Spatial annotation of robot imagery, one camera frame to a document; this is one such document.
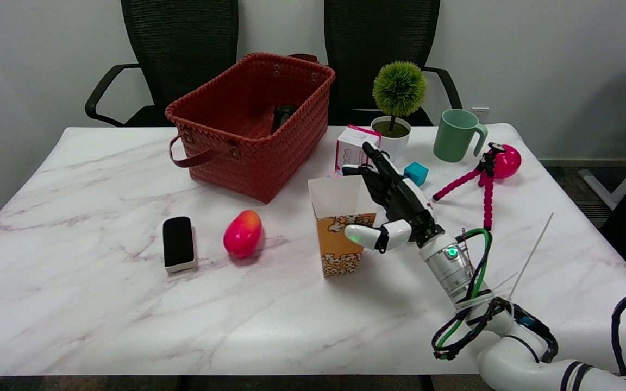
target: white wall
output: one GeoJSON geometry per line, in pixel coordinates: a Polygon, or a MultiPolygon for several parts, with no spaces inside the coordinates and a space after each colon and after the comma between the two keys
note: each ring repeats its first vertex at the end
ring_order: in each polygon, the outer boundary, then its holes
{"type": "MultiPolygon", "coordinates": [[[[239,55],[325,62],[322,3],[241,0],[239,55]]],[[[626,159],[626,2],[444,0],[439,23],[428,63],[450,70],[466,107],[491,107],[540,158],[626,159]]],[[[118,0],[0,0],[0,208],[65,127],[103,126],[84,102],[109,67],[135,60],[118,0]]],[[[447,99],[428,77],[438,118],[447,99]]],[[[122,120],[150,102],[129,70],[99,111],[122,120]]]]}

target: small pink box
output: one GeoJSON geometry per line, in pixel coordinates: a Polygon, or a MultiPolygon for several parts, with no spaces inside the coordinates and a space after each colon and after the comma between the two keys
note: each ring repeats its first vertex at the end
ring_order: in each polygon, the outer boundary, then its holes
{"type": "Polygon", "coordinates": [[[345,164],[368,164],[370,161],[361,148],[366,141],[377,147],[380,144],[380,133],[348,125],[337,137],[335,170],[341,170],[345,164]]]}

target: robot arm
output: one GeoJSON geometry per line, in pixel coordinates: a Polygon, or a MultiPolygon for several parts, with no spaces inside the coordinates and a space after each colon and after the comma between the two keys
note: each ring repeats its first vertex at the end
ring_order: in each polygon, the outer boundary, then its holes
{"type": "Polygon", "coordinates": [[[416,243],[420,257],[456,310],[453,321],[437,336],[455,323],[464,321],[471,327],[467,336],[448,346],[443,345],[447,342],[445,337],[437,342],[435,336],[432,345],[436,358],[454,358],[480,331],[487,330],[501,339],[482,351],[477,362],[480,376],[497,391],[626,391],[626,380],[609,372],[571,360],[549,363],[557,351],[556,339],[549,329],[524,309],[494,297],[481,278],[476,282],[486,255],[473,269],[458,246],[461,238],[447,235],[435,224],[422,191],[403,178],[375,146],[364,143],[363,150],[372,159],[375,170],[366,165],[348,165],[343,167],[343,175],[362,175],[373,201],[385,209],[390,222],[379,228],[348,225],[345,235],[381,253],[405,242],[416,243]],[[536,335],[546,340],[547,346],[536,335]]]}

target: popcorn print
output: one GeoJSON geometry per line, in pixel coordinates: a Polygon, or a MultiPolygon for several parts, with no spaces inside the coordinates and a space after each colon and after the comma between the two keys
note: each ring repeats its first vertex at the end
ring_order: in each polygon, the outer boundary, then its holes
{"type": "Polygon", "coordinates": [[[338,216],[335,217],[335,219],[333,220],[333,223],[328,227],[328,231],[330,232],[341,232],[342,230],[345,229],[345,227],[347,225],[351,225],[351,224],[358,224],[358,225],[365,225],[365,226],[371,226],[372,225],[372,220],[371,218],[366,215],[346,215],[346,216],[338,216]]]}
{"type": "Polygon", "coordinates": [[[333,275],[354,273],[359,265],[361,253],[343,254],[340,257],[335,257],[334,254],[328,253],[323,254],[321,259],[323,260],[323,275],[331,277],[333,275]]]}

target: green mug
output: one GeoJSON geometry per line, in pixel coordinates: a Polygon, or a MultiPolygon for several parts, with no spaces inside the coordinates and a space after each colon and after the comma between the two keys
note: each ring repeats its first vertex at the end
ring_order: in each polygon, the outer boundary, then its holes
{"type": "Polygon", "coordinates": [[[461,109],[444,111],[434,141],[434,154],[437,158],[450,163],[460,161],[465,156],[475,133],[480,135],[474,151],[477,157],[487,139],[487,128],[469,111],[461,109]]]}

